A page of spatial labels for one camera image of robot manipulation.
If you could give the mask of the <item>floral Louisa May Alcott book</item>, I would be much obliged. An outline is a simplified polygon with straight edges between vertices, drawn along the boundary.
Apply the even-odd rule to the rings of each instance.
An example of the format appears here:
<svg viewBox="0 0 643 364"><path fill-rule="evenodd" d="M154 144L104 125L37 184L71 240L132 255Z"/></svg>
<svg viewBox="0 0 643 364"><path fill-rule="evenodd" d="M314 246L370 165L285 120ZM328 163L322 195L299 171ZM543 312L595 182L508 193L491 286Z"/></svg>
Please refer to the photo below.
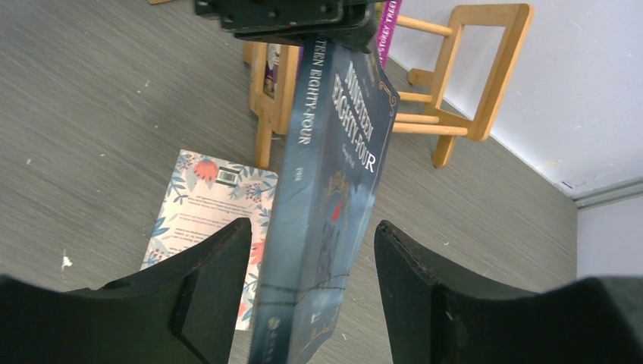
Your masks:
<svg viewBox="0 0 643 364"><path fill-rule="evenodd" d="M236 218L252 223L252 246L236 328L250 327L278 174L182 149L141 267L188 249Z"/></svg>

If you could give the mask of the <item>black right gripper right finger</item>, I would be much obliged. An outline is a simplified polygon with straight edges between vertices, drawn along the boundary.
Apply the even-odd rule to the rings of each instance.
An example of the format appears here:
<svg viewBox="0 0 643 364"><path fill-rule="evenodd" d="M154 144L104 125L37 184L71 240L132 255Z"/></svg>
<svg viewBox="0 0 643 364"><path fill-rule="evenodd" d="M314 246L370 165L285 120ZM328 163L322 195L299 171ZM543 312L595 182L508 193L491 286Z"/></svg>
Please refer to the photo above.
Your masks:
<svg viewBox="0 0 643 364"><path fill-rule="evenodd" d="M640 277L535 293L469 270L389 221L374 249L395 363L642 361Z"/></svg>

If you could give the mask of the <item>purple 52-Storey Treehouse book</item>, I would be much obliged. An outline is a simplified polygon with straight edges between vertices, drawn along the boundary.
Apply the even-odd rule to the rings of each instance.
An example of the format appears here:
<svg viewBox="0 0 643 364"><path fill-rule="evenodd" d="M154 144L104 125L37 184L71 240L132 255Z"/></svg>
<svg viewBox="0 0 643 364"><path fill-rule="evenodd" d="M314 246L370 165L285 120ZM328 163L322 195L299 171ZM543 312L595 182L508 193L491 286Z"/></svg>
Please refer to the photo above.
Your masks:
<svg viewBox="0 0 643 364"><path fill-rule="evenodd" d="M258 45L264 55L262 92L277 101L283 98L283 88L294 85L298 78L303 47L265 43Z"/></svg>

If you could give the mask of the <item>magenta paperback book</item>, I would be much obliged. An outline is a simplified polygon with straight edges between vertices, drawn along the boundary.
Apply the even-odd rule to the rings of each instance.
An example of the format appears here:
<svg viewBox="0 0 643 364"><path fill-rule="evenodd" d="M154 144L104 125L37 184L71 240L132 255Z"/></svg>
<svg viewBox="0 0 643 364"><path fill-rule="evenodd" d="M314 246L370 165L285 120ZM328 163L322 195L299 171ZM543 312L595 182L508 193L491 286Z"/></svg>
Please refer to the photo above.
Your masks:
<svg viewBox="0 0 643 364"><path fill-rule="evenodd" d="M377 35L375 45L381 67L385 69L388 60L388 52L400 13L402 0L390 0L377 2L375 4L376 17L378 19Z"/></svg>

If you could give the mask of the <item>blue Nineteen Eighty-Four book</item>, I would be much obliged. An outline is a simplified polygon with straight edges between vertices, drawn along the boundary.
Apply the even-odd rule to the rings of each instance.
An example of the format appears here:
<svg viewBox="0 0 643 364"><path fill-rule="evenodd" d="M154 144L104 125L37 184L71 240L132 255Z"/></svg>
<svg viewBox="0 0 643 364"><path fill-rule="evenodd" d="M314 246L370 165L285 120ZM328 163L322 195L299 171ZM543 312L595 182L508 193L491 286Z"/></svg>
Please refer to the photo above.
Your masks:
<svg viewBox="0 0 643 364"><path fill-rule="evenodd" d="M332 335L400 97L378 56L306 41L254 303L251 363L306 363Z"/></svg>

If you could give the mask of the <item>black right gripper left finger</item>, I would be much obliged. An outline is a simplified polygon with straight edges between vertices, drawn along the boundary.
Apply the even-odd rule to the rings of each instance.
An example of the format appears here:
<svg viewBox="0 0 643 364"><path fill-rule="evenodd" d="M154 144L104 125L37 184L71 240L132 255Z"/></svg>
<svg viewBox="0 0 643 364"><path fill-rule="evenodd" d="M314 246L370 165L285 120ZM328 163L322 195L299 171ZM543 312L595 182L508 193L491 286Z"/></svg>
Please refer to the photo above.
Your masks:
<svg viewBox="0 0 643 364"><path fill-rule="evenodd" d="M57 292L1 278L3 363L226 363L251 250L237 218L132 275Z"/></svg>

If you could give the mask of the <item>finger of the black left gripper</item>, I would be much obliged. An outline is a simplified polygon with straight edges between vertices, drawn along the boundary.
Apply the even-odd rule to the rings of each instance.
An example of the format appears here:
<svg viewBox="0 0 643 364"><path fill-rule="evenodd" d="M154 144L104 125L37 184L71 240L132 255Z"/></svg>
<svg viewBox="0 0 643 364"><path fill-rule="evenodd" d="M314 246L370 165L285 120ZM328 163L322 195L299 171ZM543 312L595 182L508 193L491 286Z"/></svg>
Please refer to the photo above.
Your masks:
<svg viewBox="0 0 643 364"><path fill-rule="evenodd" d="M206 0L195 1L197 16L218 20L235 38L302 46L323 36L353 51L367 52L377 31L375 1Z"/></svg>

